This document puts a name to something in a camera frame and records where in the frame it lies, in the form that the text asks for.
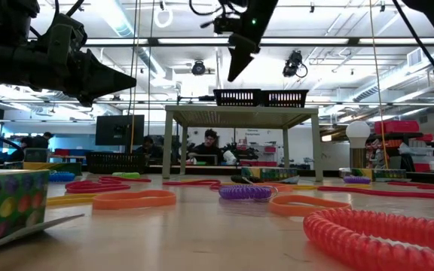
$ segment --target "person in black shirt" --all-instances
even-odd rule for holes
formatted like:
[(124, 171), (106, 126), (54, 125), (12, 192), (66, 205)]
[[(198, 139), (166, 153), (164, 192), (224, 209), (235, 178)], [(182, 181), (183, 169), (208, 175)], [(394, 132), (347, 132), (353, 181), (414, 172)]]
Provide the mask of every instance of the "person in black shirt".
[(150, 136), (143, 138), (143, 145), (136, 149), (138, 154), (145, 154), (148, 158), (161, 159), (164, 156), (162, 148), (154, 145), (154, 140)]
[(48, 148), (50, 139), (53, 137), (51, 132), (45, 132), (43, 136), (37, 135), (33, 138), (32, 148)]
[(217, 165), (223, 161), (224, 157), (222, 156), (222, 151), (215, 145), (215, 141), (217, 139), (217, 132), (212, 129), (208, 129), (205, 131), (205, 138), (202, 144), (195, 147), (188, 154), (189, 158), (197, 159), (199, 162), (206, 162), (208, 165), (215, 164), (214, 157), (199, 157), (199, 155), (216, 155), (217, 156)]
[(6, 162), (20, 162), (24, 160), (24, 149), (32, 148), (32, 138), (29, 136), (24, 137), (20, 141), (20, 147), (22, 150), (15, 150), (12, 154), (6, 159)]

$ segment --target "orange coiled cord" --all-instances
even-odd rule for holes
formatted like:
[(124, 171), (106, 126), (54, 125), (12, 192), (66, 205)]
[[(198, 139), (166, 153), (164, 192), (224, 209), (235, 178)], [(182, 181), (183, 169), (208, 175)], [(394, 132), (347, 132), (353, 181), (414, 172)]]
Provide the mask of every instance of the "orange coiled cord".
[[(357, 270), (434, 271), (434, 220), (327, 209), (308, 215), (304, 232), (326, 253)], [(369, 236), (428, 248), (391, 245)]]

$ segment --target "black plastic basket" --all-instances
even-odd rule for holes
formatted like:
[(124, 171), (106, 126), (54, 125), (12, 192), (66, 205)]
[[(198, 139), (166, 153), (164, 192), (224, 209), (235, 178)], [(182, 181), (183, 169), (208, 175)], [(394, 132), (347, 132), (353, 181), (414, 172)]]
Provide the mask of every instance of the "black plastic basket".
[(214, 90), (218, 106), (258, 106), (261, 90)]
[(114, 154), (106, 152), (87, 153), (88, 172), (112, 174), (114, 172), (145, 172), (144, 154)]
[(264, 107), (303, 108), (309, 90), (262, 90), (261, 103)]

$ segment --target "black hair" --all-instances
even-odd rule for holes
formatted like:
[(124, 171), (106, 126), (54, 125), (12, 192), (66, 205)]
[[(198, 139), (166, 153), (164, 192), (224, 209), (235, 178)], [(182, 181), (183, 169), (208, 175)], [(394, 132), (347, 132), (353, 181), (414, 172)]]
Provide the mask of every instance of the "black hair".
[(146, 137), (143, 138), (143, 143), (154, 144), (154, 140), (149, 135), (147, 135)]
[(215, 132), (212, 129), (208, 129), (207, 131), (205, 131), (205, 137), (211, 137), (213, 139), (217, 139), (217, 132)]
[(28, 148), (30, 148), (30, 147), (32, 147), (33, 139), (32, 139), (31, 137), (29, 137), (29, 136), (27, 136), (27, 137), (23, 137), (23, 138), (20, 140), (20, 144), (22, 144), (22, 143), (26, 143), (26, 146), (27, 146)]

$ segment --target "computer monitor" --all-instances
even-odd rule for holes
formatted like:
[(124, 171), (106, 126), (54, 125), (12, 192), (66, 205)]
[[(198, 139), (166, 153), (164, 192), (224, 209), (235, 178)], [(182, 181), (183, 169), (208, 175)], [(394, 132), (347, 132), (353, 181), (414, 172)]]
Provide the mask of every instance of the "computer monitor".
[[(133, 121), (133, 143), (130, 144), (132, 136)], [(125, 146), (129, 151), (131, 145), (143, 144), (143, 132), (145, 115), (130, 116), (100, 116), (96, 118), (97, 146)]]

